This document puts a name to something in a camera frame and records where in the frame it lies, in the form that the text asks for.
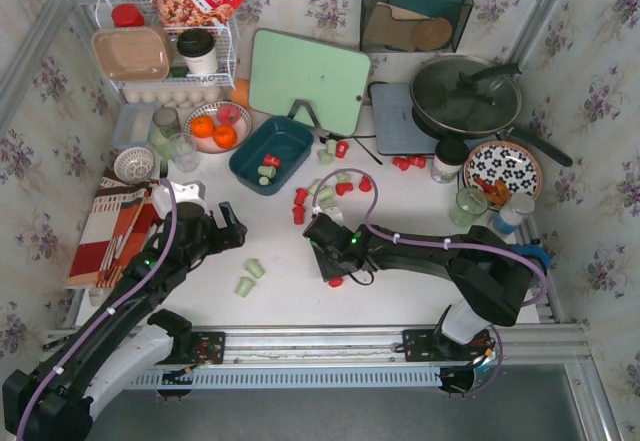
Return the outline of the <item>white plastic scoop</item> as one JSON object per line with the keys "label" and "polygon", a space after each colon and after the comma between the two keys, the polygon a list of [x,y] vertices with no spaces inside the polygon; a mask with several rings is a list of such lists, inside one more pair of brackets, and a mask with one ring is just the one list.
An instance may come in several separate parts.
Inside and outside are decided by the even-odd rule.
{"label": "white plastic scoop", "polygon": [[172,201],[169,190],[164,185],[158,185],[151,192],[151,204],[157,216],[164,220],[172,211]]}

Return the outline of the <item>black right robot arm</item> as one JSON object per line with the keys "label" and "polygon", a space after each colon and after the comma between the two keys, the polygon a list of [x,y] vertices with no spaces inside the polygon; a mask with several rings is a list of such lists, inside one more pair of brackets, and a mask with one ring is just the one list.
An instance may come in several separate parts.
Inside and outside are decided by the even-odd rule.
{"label": "black right robot arm", "polygon": [[445,309],[427,338],[429,348],[446,360],[460,358],[489,326],[513,326],[534,277],[533,263],[478,225],[451,237],[394,232],[371,224],[352,231],[321,213],[303,236],[325,280],[396,270],[451,282],[461,300]]}

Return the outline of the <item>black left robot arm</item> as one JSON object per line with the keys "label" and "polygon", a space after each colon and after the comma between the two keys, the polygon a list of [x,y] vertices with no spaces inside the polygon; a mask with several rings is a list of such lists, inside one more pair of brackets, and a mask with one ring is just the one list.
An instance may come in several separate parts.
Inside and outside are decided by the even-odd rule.
{"label": "black left robot arm", "polygon": [[219,208],[224,226],[192,202],[171,209],[91,318],[31,373],[16,370],[4,381],[9,433],[84,440],[104,407],[148,366],[188,362],[193,325],[161,305],[206,257],[244,245],[246,226],[229,203]]}

